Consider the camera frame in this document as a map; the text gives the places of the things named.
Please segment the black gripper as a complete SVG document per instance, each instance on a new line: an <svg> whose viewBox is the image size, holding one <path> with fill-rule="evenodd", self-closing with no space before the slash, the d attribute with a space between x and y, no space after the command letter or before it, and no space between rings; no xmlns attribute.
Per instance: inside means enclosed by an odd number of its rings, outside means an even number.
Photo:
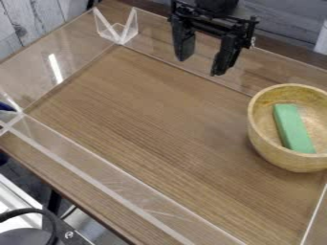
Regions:
<svg viewBox="0 0 327 245"><path fill-rule="evenodd" d="M168 22L178 61L193 54L196 32L221 40L211 76L221 76L235 65L241 49L249 49L259 23L257 18L241 10L240 0L170 0Z"/></svg>

